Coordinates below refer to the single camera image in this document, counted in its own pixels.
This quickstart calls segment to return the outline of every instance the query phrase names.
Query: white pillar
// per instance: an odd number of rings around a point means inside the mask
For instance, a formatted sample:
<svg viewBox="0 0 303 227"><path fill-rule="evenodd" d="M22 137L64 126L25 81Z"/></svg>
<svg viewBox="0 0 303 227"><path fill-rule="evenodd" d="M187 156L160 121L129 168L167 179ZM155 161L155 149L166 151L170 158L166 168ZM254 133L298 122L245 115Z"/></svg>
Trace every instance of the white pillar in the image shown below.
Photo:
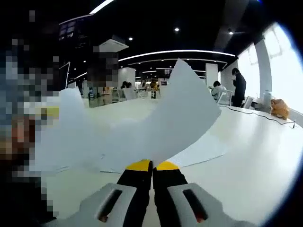
<svg viewBox="0 0 303 227"><path fill-rule="evenodd" d="M136 82L136 70L133 68L122 68L118 72L118 87L122 86L123 81L131 82L132 87L135 87Z"/></svg>
<svg viewBox="0 0 303 227"><path fill-rule="evenodd" d="M216 80L218 80L218 65L206 63L206 85L213 86Z"/></svg>
<svg viewBox="0 0 303 227"><path fill-rule="evenodd" d="M260 97L266 90L272 91L270 61L264 39L255 44L260 72Z"/></svg>
<svg viewBox="0 0 303 227"><path fill-rule="evenodd" d="M88 98L89 97L89 87L87 84L87 80L83 81L82 89L83 89L83 97Z"/></svg>

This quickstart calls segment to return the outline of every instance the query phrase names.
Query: cable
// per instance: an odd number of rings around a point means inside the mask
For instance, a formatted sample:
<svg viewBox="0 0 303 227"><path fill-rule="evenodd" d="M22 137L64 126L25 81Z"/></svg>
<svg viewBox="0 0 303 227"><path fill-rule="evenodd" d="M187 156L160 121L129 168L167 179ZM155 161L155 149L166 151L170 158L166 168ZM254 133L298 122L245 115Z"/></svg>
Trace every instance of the cable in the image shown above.
<svg viewBox="0 0 303 227"><path fill-rule="evenodd" d="M245 114L245 113L246 113L246 112L243 112L243 111L240 111L240 110L234 110L234 109L231 109L231 108L229 108L229 107L228 107L228 106L226 106L226 105L219 105L219 106L226 107L226 108L228 108L228 109L230 109L230 110L232 110L232 111L240 112L240 113L243 113L243 114ZM285 122L285 123L280 123L279 121L277 121L277 120L275 120L275 119L271 119L271 118L268 118L268 117L266 117L266 116L256 114L256 113L254 113L254 112L251 112L251 113L246 113L246 114L255 114L255 115L259 116L259 117L265 117L266 119L268 119L268 120L270 120L270 121L275 121L275 122L278 122L280 125L284 125L284 124L292 124L292 123L294 123L294 122Z"/></svg>

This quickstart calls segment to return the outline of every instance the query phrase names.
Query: ceiling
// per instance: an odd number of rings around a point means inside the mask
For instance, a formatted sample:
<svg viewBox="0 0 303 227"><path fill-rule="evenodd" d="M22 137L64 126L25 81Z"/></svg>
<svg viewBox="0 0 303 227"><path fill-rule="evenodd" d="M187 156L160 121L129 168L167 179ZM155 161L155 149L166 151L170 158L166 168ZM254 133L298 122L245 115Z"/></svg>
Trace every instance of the ceiling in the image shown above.
<svg viewBox="0 0 303 227"><path fill-rule="evenodd" d="M54 16L60 22L83 16L102 1L82 1L79 7L65 1L57 7ZM258 0L187 0L178 3L175 0L115 0L93 17L96 44L101 44L106 35L112 34L125 40L129 46L119 52L119 59L168 50L206 50L235 55L175 52L119 62L119 67L132 67L138 72L173 67L177 58L189 59L186 61L194 70L205 71L205 63L216 63L218 69L222 70L234 62L237 55L273 22ZM67 58L71 61L70 78L86 72L89 64L86 51L79 51Z"/></svg>

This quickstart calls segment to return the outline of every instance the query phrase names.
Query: desk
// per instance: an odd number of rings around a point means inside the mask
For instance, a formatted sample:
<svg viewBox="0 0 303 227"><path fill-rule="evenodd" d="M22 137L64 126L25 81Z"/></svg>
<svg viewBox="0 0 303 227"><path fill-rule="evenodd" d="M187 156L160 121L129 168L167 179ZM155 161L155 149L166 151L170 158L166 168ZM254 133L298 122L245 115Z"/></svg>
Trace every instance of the desk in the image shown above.
<svg viewBox="0 0 303 227"><path fill-rule="evenodd" d="M102 115L103 123L123 118L143 119L158 100L130 100L89 109L91 117ZM243 112L267 113L237 107ZM303 129L291 129L254 114L221 107L222 113L210 132L230 148L218 158L181 168L189 183L196 182L223 204L224 212L235 219L261 224L276 210L291 189L299 168L303 148ZM79 209L81 200L108 182L116 183L120 174L89 173L70 169L47 177L48 199L53 200L58 218ZM154 191L144 218L144 227L159 227Z"/></svg>

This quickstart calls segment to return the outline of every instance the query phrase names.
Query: paper sheet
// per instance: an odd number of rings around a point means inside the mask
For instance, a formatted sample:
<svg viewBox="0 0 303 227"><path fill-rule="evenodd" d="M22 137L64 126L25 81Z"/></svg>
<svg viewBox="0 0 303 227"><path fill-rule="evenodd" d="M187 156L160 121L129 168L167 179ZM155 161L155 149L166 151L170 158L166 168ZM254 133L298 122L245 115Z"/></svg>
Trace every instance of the paper sheet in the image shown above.
<svg viewBox="0 0 303 227"><path fill-rule="evenodd" d="M168 161L178 167L191 166L224 155L228 147L219 139L206 132L196 143L176 154Z"/></svg>
<svg viewBox="0 0 303 227"><path fill-rule="evenodd" d="M59 95L59 121L36 144L35 170L84 163L99 171L123 172L143 158L156 166L199 140L221 113L206 85L182 60L152 113L139 122L126 121L106 136L89 122L80 95L69 89Z"/></svg>

